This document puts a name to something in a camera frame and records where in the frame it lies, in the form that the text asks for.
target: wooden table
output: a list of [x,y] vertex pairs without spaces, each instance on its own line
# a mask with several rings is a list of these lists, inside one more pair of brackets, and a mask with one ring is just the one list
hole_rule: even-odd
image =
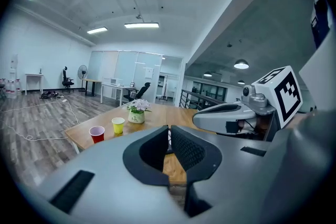
[[88,82],[92,82],[92,90],[91,90],[91,95],[92,96],[95,96],[95,85],[96,85],[96,82],[97,83],[101,83],[101,81],[99,81],[99,80],[94,80],[94,79],[82,79],[82,80],[84,80],[84,81],[86,81],[86,84],[85,84],[85,95],[87,95],[87,91],[88,91]]
[[[136,124],[128,122],[129,111],[126,108],[126,105],[122,105],[91,120],[76,125],[65,132],[73,141],[75,147],[78,146],[80,149],[85,150],[93,145],[93,140],[89,134],[89,129],[93,126],[103,126],[105,128],[105,140],[114,138],[111,120],[117,117],[125,119],[123,135],[162,125],[169,125],[169,127],[171,127],[171,125],[182,125],[200,130],[193,124],[192,120],[193,115],[197,110],[160,104],[151,104],[150,110],[152,112],[145,113],[145,122],[143,124]],[[186,183],[186,173],[174,154],[169,154],[165,157],[163,173],[169,176],[171,184]]]

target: yellow cup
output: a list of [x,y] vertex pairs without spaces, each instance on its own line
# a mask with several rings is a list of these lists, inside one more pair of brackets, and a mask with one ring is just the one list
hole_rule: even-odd
[[124,122],[125,122],[125,120],[123,118],[112,119],[113,129],[114,129],[114,134],[115,135],[122,134],[122,130],[124,128]]

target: white cable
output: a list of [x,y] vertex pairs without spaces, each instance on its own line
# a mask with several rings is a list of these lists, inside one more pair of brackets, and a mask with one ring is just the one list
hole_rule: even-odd
[[[64,103],[64,102],[68,102],[69,106],[70,106],[70,110],[71,112],[73,113],[73,115],[75,116],[75,119],[77,121],[77,124],[79,124],[79,121],[76,117],[76,115],[74,114],[73,110],[72,110],[72,107],[69,103],[69,101],[67,99],[64,99],[64,97],[61,97],[60,98],[61,101],[56,101],[56,102],[51,102],[51,103],[47,103],[47,104],[54,104],[54,103]],[[20,108],[20,109],[12,109],[12,110],[8,110],[8,111],[0,111],[1,113],[5,113],[5,112],[10,112],[10,111],[14,111],[14,110],[21,110],[21,109],[26,109],[26,108],[34,108],[36,106],[40,106],[40,105],[46,105],[46,104],[38,104],[38,105],[33,105],[33,106],[25,106],[24,108]],[[38,138],[38,139],[35,139],[33,140],[33,136],[31,135],[28,135],[26,137],[24,137],[23,135],[19,134],[13,127],[9,126],[6,124],[6,122],[0,120],[1,122],[3,122],[8,128],[12,129],[14,131],[14,133],[16,133],[18,136],[24,138],[25,140],[27,141],[31,141],[31,142],[36,142],[36,141],[39,141],[39,140],[63,140],[63,139],[68,139],[68,137],[62,137],[62,138]]]
[[21,110],[21,109],[34,108],[36,106],[47,105],[47,104],[37,104],[37,105],[32,105],[32,106],[25,106],[24,108],[20,108],[20,109],[12,109],[12,110],[7,110],[7,111],[0,111],[0,113],[5,113],[5,112],[10,112],[10,111],[15,111],[15,110]]

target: fluorescent light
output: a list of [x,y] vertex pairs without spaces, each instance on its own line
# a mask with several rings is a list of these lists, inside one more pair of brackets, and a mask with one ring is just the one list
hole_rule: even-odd
[[104,31],[107,31],[107,28],[106,27],[101,27],[101,28],[98,28],[98,29],[93,29],[93,30],[88,31],[88,34],[94,34],[94,33],[99,33],[99,32],[104,32]]
[[134,23],[134,24],[125,24],[126,28],[158,28],[158,23]]

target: office chair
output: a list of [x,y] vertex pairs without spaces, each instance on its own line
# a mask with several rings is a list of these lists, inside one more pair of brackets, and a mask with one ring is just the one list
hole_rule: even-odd
[[134,99],[140,99],[143,96],[143,94],[146,92],[146,90],[149,88],[150,85],[151,85],[150,82],[146,82],[145,86],[141,88],[141,90],[136,94],[134,98],[133,98],[134,92],[124,95],[124,97],[128,99],[130,102],[133,101]]
[[63,81],[62,81],[62,85],[65,86],[66,90],[68,90],[70,92],[71,91],[70,86],[74,85],[74,83],[72,82],[73,79],[67,78],[66,70],[68,70],[67,67],[65,67],[65,69],[63,69]]

